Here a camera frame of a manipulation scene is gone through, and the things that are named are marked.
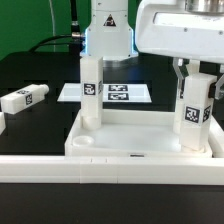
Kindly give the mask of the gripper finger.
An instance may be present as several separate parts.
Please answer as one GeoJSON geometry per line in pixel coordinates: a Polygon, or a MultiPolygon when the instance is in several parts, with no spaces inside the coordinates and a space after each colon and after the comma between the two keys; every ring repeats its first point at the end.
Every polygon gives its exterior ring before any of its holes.
{"type": "Polygon", "coordinates": [[[218,79],[217,82],[210,85],[208,96],[216,100],[220,100],[224,97],[224,74],[218,79]]]}

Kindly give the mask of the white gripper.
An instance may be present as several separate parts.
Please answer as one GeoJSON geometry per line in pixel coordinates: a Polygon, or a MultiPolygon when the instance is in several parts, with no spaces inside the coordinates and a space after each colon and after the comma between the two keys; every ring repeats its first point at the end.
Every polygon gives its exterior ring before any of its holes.
{"type": "Polygon", "coordinates": [[[176,57],[177,98],[182,99],[183,59],[224,64],[224,13],[189,12],[185,0],[142,0],[135,43],[140,52],[176,57]]]}

